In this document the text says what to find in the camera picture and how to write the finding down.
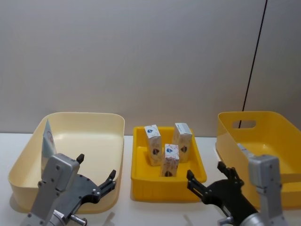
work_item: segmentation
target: yellow plastic bin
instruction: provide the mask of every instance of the yellow plastic bin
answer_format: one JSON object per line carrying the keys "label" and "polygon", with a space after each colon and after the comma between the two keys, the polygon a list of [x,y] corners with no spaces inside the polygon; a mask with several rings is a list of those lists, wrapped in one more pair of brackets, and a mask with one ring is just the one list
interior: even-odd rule
{"label": "yellow plastic bin", "polygon": [[[238,121],[254,121],[250,128],[237,129]],[[248,159],[237,143],[255,155],[270,154],[279,158],[281,197],[285,209],[301,207],[301,132],[285,117],[275,112],[224,112],[218,115],[216,149],[228,167],[235,167],[245,182],[245,197],[260,207],[259,196],[251,185]]]}
{"label": "yellow plastic bin", "polygon": [[[162,146],[173,139],[173,127],[158,127]],[[137,201],[148,202],[199,202],[199,198],[187,189],[187,170],[192,170],[200,182],[207,176],[192,133],[188,162],[179,163],[176,177],[161,177],[160,166],[151,166],[147,155],[147,140],[144,127],[134,128],[132,158],[132,194]]]}
{"label": "yellow plastic bin", "polygon": [[121,116],[109,113],[59,112],[46,116],[40,122],[8,175],[18,205],[29,211],[37,195],[41,180],[42,135],[47,119],[58,153],[73,159],[80,153],[85,155],[79,174],[100,185],[112,170],[116,170],[115,190],[98,204],[81,206],[79,213],[99,213],[111,208],[120,189],[125,122]]}

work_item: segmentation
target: white wall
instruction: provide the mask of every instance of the white wall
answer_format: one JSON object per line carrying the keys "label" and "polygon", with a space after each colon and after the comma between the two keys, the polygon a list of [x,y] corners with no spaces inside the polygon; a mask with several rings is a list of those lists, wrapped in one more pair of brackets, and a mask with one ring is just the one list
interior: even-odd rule
{"label": "white wall", "polygon": [[241,110],[262,0],[0,2],[0,131],[60,111],[133,126],[187,122],[215,136]]}
{"label": "white wall", "polygon": [[269,0],[245,110],[271,110],[301,129],[301,1]]}

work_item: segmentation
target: robotic arm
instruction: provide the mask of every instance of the robotic arm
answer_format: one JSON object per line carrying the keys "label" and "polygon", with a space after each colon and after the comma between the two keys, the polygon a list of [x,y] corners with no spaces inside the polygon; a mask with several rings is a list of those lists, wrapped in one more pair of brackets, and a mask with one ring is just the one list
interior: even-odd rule
{"label": "robotic arm", "polygon": [[218,170],[227,179],[216,181],[206,187],[198,182],[192,171],[187,172],[187,188],[196,194],[204,204],[219,207],[227,218],[218,225],[234,226],[287,226],[282,214],[281,181],[278,158],[270,155],[249,157],[250,181],[260,195],[261,213],[241,193],[244,182],[235,168],[227,168],[219,162]]}
{"label": "robotic arm", "polygon": [[83,154],[76,160],[61,153],[51,156],[38,183],[39,191],[32,209],[21,226],[65,226],[70,220],[87,225],[87,220],[75,213],[82,204],[98,203],[115,189],[116,171],[97,186],[89,178],[77,174],[83,161]]}

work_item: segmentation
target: table surface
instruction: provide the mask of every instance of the table surface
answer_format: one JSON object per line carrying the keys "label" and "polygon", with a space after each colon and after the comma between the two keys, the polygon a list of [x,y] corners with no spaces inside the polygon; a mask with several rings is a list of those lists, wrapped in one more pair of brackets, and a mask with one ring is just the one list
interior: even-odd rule
{"label": "table surface", "polygon": [[[25,217],[17,212],[16,202],[8,183],[8,173],[22,152],[31,134],[0,134],[0,219],[3,226],[20,225]],[[133,137],[124,137],[124,157],[119,199],[108,211],[100,214],[83,214],[89,226],[214,226],[223,214],[213,205],[198,203],[146,203],[130,199]],[[205,185],[225,178],[216,168],[218,157],[214,137],[197,137],[196,142],[207,173]],[[285,211],[290,226],[301,225],[301,210]]]}

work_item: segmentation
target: white cardboard box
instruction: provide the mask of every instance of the white cardboard box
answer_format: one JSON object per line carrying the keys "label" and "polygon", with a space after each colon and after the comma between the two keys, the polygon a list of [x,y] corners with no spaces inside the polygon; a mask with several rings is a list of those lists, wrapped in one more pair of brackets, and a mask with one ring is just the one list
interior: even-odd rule
{"label": "white cardboard box", "polygon": [[162,162],[162,141],[161,135],[156,125],[144,127],[147,143],[148,156],[152,166],[159,166]]}
{"label": "white cardboard box", "polygon": [[192,132],[186,123],[175,123],[173,144],[179,146],[180,162],[187,162],[190,155]]}
{"label": "white cardboard box", "polygon": [[179,159],[178,145],[165,144],[165,151],[161,164],[161,176],[175,177],[177,175]]}

